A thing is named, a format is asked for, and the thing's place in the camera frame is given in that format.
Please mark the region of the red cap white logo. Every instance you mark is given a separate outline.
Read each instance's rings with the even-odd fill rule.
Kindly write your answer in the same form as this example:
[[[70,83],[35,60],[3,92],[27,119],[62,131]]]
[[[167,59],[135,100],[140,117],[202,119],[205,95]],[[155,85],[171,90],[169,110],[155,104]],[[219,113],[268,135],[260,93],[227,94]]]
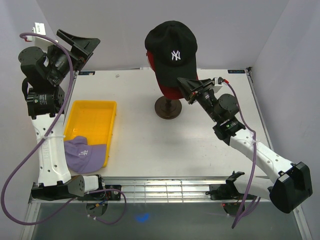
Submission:
[[[162,94],[171,100],[182,99],[177,78],[198,80],[197,49],[172,50],[169,57],[162,57],[151,49],[146,49],[146,56]]]

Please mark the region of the black cap white NY logo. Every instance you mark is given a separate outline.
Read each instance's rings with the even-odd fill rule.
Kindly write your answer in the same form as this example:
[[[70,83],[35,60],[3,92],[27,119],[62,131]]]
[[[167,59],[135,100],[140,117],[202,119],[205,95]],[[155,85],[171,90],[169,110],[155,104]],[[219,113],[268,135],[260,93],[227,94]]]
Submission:
[[[198,44],[193,32],[182,22],[159,24],[147,34],[144,45],[153,57],[160,85],[174,88],[178,86],[178,78],[196,79]]]

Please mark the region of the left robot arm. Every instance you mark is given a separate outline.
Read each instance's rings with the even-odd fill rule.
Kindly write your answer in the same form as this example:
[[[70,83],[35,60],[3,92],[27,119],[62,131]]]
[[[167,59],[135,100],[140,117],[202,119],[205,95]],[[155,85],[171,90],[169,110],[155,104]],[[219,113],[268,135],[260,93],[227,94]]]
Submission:
[[[31,196],[54,201],[89,193],[95,200],[100,200],[106,195],[101,176],[72,176],[68,169],[63,125],[73,81],[101,41],[59,29],[57,36],[71,46],[67,50],[44,35],[32,33],[31,36],[42,38],[46,44],[27,47],[18,55],[26,77],[22,92],[39,144],[39,177],[31,189]]]

